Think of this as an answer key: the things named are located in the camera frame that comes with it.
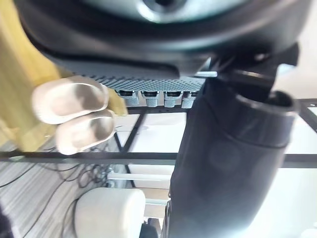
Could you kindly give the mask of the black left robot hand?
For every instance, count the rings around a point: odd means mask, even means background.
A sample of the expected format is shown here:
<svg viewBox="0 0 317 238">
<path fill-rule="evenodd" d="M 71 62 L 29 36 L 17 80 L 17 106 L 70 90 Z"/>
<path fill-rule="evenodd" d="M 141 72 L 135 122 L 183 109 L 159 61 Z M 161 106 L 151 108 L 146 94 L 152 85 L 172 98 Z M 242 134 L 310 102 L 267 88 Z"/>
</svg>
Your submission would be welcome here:
<svg viewBox="0 0 317 238">
<path fill-rule="evenodd" d="M 31 43 L 78 74 L 182 85 L 204 77 L 170 182 L 167 238 L 239 238 L 284 160 L 309 0 L 17 0 Z"/>
</svg>

